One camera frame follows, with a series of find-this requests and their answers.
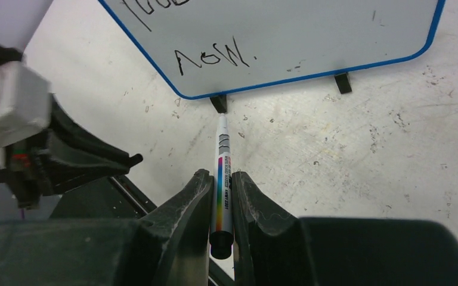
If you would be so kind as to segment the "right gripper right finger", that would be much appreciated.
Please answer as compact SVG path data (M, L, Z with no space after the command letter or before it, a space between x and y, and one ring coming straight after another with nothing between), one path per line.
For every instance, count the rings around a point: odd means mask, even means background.
M458 242L426 220L295 217L232 177L237 285L458 285Z

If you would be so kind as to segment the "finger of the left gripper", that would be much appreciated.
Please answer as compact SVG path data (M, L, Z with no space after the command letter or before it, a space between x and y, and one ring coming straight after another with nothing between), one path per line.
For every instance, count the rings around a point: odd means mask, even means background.
M142 161L141 154L125 158L122 164L107 160L75 163L39 155L35 182L43 195L62 195L105 177L126 175Z
M115 162L128 162L128 153L118 149L79 126L51 97L49 128L68 146Z

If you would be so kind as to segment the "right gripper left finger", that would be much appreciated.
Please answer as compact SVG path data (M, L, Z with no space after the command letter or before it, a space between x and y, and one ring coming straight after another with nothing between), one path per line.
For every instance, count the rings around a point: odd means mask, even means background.
M0 223L0 285L207 285L213 177L141 219Z

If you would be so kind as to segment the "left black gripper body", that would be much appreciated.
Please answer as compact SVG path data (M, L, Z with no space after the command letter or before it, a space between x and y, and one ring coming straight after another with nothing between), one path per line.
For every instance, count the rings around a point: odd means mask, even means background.
M46 147L48 132L43 131L19 142L0 147L0 184L5 184L20 209L37 209L48 182L39 167L35 151Z

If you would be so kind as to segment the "white marker pen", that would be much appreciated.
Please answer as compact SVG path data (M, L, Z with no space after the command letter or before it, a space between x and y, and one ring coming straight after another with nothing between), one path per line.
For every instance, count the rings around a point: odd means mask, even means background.
M211 256L215 259L224 260L231 256L234 242L231 147L228 120L225 114L219 115L215 139L212 220L209 242Z

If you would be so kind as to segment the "blue framed whiteboard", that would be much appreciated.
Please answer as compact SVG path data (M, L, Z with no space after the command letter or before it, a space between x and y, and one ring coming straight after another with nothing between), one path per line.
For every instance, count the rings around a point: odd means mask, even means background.
M102 1L171 89L212 97L412 60L444 1Z

